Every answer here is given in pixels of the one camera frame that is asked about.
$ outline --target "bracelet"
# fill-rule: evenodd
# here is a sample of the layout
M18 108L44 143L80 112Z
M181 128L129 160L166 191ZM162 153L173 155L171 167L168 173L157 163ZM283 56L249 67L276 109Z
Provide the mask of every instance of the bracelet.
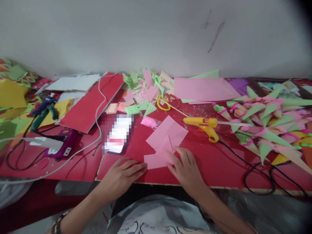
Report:
M62 214L59 219L57 220L57 222L53 225L52 230L51 230L51 234L62 234L61 233L61 220L69 213L69 211L66 211L64 214Z

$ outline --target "yellow scissors handle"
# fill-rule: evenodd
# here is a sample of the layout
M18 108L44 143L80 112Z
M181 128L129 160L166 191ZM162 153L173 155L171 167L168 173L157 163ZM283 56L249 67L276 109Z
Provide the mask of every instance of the yellow scissors handle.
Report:
M169 110L171 109L170 106L167 105L168 108L166 109L166 108L163 108L163 107L159 104L159 101L160 101L160 98L161 98L161 97L162 97L161 95L158 96L158 99L157 99L157 106L158 106L159 109L161 109L161 110L169 111Z

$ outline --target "white wall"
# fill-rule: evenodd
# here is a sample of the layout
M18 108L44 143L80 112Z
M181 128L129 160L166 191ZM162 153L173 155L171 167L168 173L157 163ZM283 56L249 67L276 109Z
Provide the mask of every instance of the white wall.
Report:
M310 38L288 0L3 0L0 22L0 56L44 76L142 68L312 75Z

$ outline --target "person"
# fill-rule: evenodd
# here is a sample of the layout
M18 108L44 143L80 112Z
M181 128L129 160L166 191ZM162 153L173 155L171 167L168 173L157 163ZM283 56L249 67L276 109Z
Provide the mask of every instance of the person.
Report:
M174 165L167 163L168 169L188 195L213 219L217 227L228 234L257 233L248 223L237 217L204 183L193 154L185 148L174 149L179 153L180 159L168 152ZM62 216L47 233L81 233L101 208L121 197L146 170L146 163L138 163L124 157L118 159L99 185L72 211ZM106 233L214 232L196 206L164 195L151 195L115 215L110 220Z

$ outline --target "hand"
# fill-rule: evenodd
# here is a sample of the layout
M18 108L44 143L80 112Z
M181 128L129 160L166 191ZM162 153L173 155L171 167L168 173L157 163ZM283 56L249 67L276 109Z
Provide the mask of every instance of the hand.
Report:
M205 195L210 189L202 180L191 151L177 146L174 149L180 154L181 161L173 153L168 152L168 156L174 163L175 168L170 163L166 165L188 195L199 202L199 200L205 198Z
M121 197L147 170L147 163L137 164L136 160L120 163L128 158L118 159L108 170L99 185L92 191L100 205L106 205Z

